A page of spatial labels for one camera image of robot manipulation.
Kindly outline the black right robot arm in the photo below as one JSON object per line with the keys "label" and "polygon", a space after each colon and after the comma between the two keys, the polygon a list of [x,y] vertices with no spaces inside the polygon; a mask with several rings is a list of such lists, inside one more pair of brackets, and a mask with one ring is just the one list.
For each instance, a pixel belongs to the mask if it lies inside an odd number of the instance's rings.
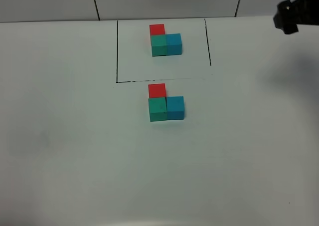
{"label": "black right robot arm", "polygon": [[284,34],[299,31],[298,25],[319,25],[319,0],[285,0],[277,5],[275,28]]}

